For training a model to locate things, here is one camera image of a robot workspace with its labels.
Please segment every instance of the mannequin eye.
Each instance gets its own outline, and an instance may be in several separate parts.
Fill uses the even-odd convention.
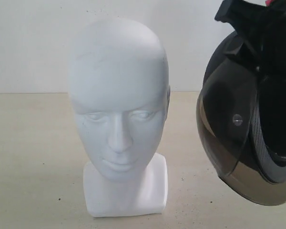
[[[155,114],[154,112],[148,112],[148,111],[135,111],[132,113],[132,117],[141,120],[146,120],[151,118],[154,114]]]
[[[94,113],[87,114],[87,118],[92,121],[101,121],[105,116],[106,114],[103,112],[94,112]]]

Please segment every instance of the mannequin base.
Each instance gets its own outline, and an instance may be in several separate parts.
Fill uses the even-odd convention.
[[[83,186],[87,210],[93,217],[161,214],[168,194],[166,160],[155,153],[142,177],[119,184],[106,180],[88,162]]]

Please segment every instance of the mannequin face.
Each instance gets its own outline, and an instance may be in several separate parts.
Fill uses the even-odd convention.
[[[170,96],[166,58],[153,52],[152,58],[138,57],[138,50],[130,57],[128,46],[81,55],[71,64],[70,98],[80,138],[100,174],[117,182],[136,178],[151,161]],[[110,58],[104,60],[103,53]]]

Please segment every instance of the mannequin ear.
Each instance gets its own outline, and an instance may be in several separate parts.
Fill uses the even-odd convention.
[[[171,87],[168,86],[168,88],[167,88],[167,104],[166,104],[166,117],[165,117],[165,119],[167,119],[168,107],[170,105],[170,99],[171,99]]]

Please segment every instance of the white wall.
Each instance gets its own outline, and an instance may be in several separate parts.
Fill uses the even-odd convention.
[[[214,21],[221,2],[0,0],[0,93],[66,92],[70,39],[109,16],[137,20],[154,30],[167,50],[172,90],[198,91],[210,56],[232,31],[229,24]]]

